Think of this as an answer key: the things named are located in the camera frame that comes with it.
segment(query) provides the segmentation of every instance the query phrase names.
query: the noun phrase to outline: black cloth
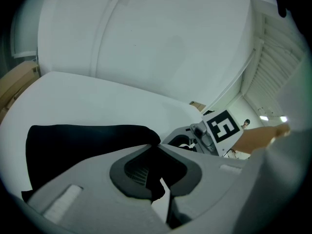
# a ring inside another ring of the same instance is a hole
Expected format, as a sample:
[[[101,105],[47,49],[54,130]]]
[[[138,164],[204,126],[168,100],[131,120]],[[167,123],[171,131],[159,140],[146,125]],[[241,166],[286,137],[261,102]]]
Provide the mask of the black cloth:
[[[22,192],[22,197],[27,201],[41,186],[84,159],[159,143],[159,136],[144,126],[32,126],[26,141],[26,162],[33,190]]]

